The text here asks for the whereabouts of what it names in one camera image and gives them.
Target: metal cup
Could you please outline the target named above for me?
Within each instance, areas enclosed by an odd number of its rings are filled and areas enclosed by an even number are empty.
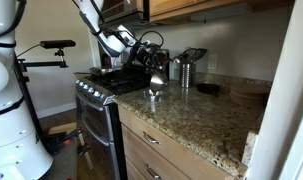
[[[180,83],[183,88],[195,85],[196,64],[180,64]]]

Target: electrical outlet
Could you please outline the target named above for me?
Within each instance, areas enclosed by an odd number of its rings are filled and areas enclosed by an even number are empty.
[[[209,55],[208,69],[216,70],[217,66],[218,66],[218,55],[217,54],[210,54]]]

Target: cable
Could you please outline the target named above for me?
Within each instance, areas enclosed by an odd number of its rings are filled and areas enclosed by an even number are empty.
[[[27,1],[26,0],[17,0],[17,1],[20,1],[20,2],[19,2],[19,6],[17,8],[17,12],[15,14],[14,20],[13,20],[11,26],[7,30],[0,33],[0,37],[10,33],[11,31],[13,31],[19,25],[19,23],[22,19],[24,9],[25,9],[25,5],[26,5]]]
[[[79,5],[78,5],[74,0],[72,0],[72,1],[73,1],[73,3],[75,4],[75,6],[77,6],[78,9],[80,9]]]
[[[38,47],[38,46],[40,46],[40,44],[37,44],[37,45],[34,45],[34,46],[30,47],[29,49],[27,49],[27,50],[23,51],[22,53],[20,53],[19,55],[17,55],[17,57],[21,56],[22,54],[24,54],[24,53],[26,53],[26,52],[30,51],[31,49],[33,49],[35,47]]]
[[[103,23],[104,23],[104,18],[103,18],[103,16],[102,16],[102,13],[101,13],[101,11],[99,10],[97,4],[94,2],[94,0],[90,0],[90,2],[91,2],[91,4],[92,4],[93,8],[95,9],[95,11],[96,11],[96,12],[98,13],[98,15],[100,16],[100,20],[102,21],[102,24],[103,24]]]
[[[14,109],[18,109],[23,101],[24,101],[24,97],[22,96],[19,101],[13,103],[10,107],[0,110],[0,115],[10,112]]]
[[[17,43],[14,41],[14,43],[0,43],[1,48],[14,48],[17,45]]]
[[[156,33],[156,34],[158,34],[158,35],[160,36],[161,40],[162,40],[161,44],[158,45],[158,46],[161,47],[161,46],[163,45],[163,43],[164,43],[164,38],[163,38],[163,36],[162,36],[159,32],[157,32],[157,31],[147,31],[147,32],[143,33],[143,34],[141,35],[140,39],[139,39],[139,42],[141,42],[142,38],[143,38],[146,34],[148,34],[148,33]]]

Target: floor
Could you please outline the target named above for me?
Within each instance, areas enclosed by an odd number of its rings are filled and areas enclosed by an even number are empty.
[[[66,111],[53,116],[45,117],[39,120],[40,125],[44,131],[47,131],[50,127],[59,126],[71,122],[77,122],[77,127],[83,132],[85,142],[90,146],[90,137],[86,128],[82,125],[81,121],[76,120],[76,110]],[[93,170],[88,168],[87,161],[84,155],[77,158],[77,180],[109,180],[109,178],[102,171],[101,165],[97,162],[97,157],[93,151],[89,150],[90,159],[93,164]]]

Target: oven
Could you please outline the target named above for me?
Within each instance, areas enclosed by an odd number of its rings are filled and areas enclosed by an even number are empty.
[[[126,179],[117,105],[115,103],[103,105],[81,91],[76,93],[82,109],[83,124],[90,134],[91,148],[98,156],[103,171],[112,180]]]
[[[145,69],[119,70],[105,75],[90,75],[76,81],[78,117],[91,139],[91,150],[110,180],[127,179],[117,95],[149,86]]]

